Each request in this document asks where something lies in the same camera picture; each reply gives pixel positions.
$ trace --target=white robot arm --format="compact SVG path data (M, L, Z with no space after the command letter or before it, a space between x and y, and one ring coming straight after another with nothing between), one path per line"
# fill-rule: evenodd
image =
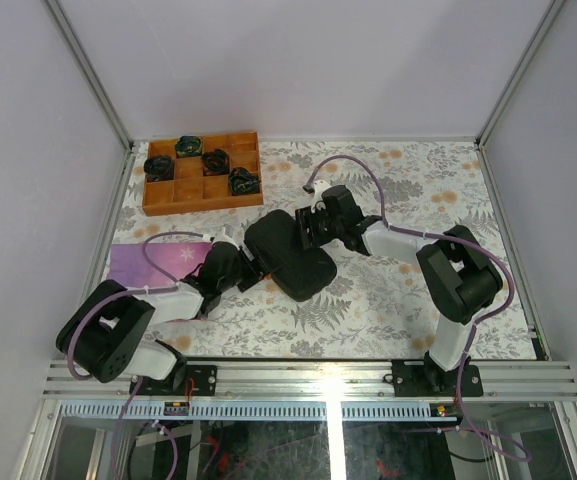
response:
M427 377L441 390L441 377L453 372L466 350L473 316L492 304L503 285L483 254L447 240L430 240L390 230L381 217L365 217L344 185L313 184L313 205L295 212L304 248L334 239L363 255L418 265L440 312L435 342L426 355ZM470 230L456 225L445 235L477 244Z

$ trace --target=black sponge block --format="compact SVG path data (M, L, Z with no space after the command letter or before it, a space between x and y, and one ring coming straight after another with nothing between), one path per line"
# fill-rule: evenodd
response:
M283 210L273 210L253 223L244 242L279 288L298 302L312 298L337 275L335 262L321 248L303 249L297 223Z

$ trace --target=purple mat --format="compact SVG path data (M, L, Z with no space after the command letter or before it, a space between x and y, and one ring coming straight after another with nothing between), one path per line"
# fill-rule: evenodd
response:
M159 266L177 278L183 278L204 261L210 243L151 243L148 255ZM170 279L152 268L141 254L141 244L111 245L108 279L124 287L164 287Z

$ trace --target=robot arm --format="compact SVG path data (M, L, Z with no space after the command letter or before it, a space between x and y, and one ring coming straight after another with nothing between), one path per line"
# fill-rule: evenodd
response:
M349 250L418 265L440 312L435 342L427 353L427 378L437 390L445 372L454 371L470 334L473 316L492 304L503 285L483 254L459 243L432 241L389 230L381 217L365 217L344 185L313 184L313 203L295 212L305 249L341 240ZM456 225L446 235L478 243Z
M197 273L176 284L176 291L129 295L119 283L106 280L98 285L57 337L57 348L67 354L74 332L101 302L107 303L91 319L78 338L74 360L102 383L120 374L149 377L161 390L175 392L183 385L186 359L158 340L142 339L146 328L172 320L191 320L212 311L221 294L235 285L249 287L262 278L237 244L222 233Z

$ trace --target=white wall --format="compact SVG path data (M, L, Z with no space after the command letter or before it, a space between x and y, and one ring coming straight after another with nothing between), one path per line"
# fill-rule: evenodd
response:
M0 479L77 307L122 150L37 0L0 0Z
M548 343L577 378L577 0L520 85L488 155Z
M138 139L471 136L550 0L62 0Z

